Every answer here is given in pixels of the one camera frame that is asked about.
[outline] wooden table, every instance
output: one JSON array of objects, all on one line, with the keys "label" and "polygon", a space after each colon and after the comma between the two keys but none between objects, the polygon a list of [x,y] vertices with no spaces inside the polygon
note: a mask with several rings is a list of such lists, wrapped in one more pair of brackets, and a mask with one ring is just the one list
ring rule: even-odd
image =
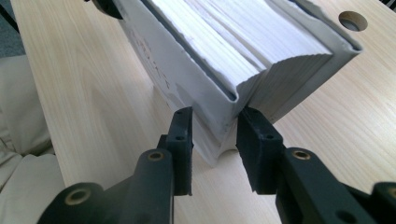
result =
[{"label": "wooden table", "polygon": [[[396,14],[376,0],[315,0],[365,51],[276,124],[286,146],[316,152],[340,181],[369,192],[396,181]],[[153,89],[118,22],[82,0],[12,0],[67,186],[108,188],[167,133],[171,111]],[[235,151],[209,167],[193,155],[193,197],[176,198],[176,223],[278,223],[274,196],[251,193]]]}]

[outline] round hole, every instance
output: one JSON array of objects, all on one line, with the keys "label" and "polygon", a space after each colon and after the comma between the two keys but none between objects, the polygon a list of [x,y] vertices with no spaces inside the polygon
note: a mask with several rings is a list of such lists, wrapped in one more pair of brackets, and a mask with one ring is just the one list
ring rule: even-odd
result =
[{"label": "round hole", "polygon": [[356,223],[358,221],[352,214],[346,211],[337,211],[335,214],[345,223]]},{"label": "round hole", "polygon": [[69,194],[67,194],[64,202],[67,205],[77,205],[87,201],[90,198],[90,196],[91,196],[91,190],[88,188],[74,189]]},{"label": "round hole", "polygon": [[388,191],[389,191],[389,194],[390,194],[394,199],[396,199],[396,188],[389,188]]},{"label": "round hole", "polygon": [[338,16],[341,24],[351,31],[363,31],[367,28],[367,20],[359,13],[354,11],[345,11]]},{"label": "round hole", "polygon": [[293,151],[293,156],[299,160],[307,161],[311,159],[311,155],[303,151]]},{"label": "round hole", "polygon": [[163,153],[151,152],[150,154],[148,154],[148,159],[151,161],[160,161],[163,159]]}]

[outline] screw hole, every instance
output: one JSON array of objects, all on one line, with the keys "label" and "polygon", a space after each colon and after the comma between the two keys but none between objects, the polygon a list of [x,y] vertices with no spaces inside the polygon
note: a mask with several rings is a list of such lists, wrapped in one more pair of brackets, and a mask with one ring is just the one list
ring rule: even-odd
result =
[{"label": "screw hole", "polygon": [[293,151],[293,156],[302,161],[307,161],[311,159],[311,155],[303,151]]},{"label": "screw hole", "polygon": [[91,190],[88,188],[75,189],[67,194],[64,202],[67,205],[77,205],[84,203],[91,197]]},{"label": "screw hole", "polygon": [[163,153],[152,152],[152,153],[148,154],[148,159],[151,161],[160,161],[163,159]]},{"label": "screw hole", "polygon": [[352,214],[346,211],[337,211],[335,214],[345,223],[356,223],[358,221]]}]

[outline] table surface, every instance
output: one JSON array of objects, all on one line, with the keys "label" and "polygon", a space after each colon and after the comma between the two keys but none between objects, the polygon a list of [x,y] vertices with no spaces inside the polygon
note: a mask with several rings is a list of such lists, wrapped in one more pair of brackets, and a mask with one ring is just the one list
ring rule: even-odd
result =
[{"label": "table surface", "polygon": [[[365,51],[276,123],[287,147],[319,155],[342,182],[369,192],[396,181],[396,14],[376,0],[315,0]],[[12,0],[40,102],[67,186],[108,188],[167,133],[172,113],[118,22],[82,0]],[[176,197],[176,223],[278,223],[274,196],[252,193],[241,159],[211,168],[193,154],[192,197]]]}]

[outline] thick book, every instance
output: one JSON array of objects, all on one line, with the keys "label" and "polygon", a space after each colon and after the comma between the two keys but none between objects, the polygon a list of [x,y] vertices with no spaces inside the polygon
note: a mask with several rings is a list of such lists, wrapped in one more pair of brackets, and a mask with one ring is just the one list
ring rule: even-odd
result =
[{"label": "thick book", "polygon": [[361,52],[305,0],[114,2],[168,105],[193,107],[194,145],[212,165],[235,148],[246,105],[276,122]]}]

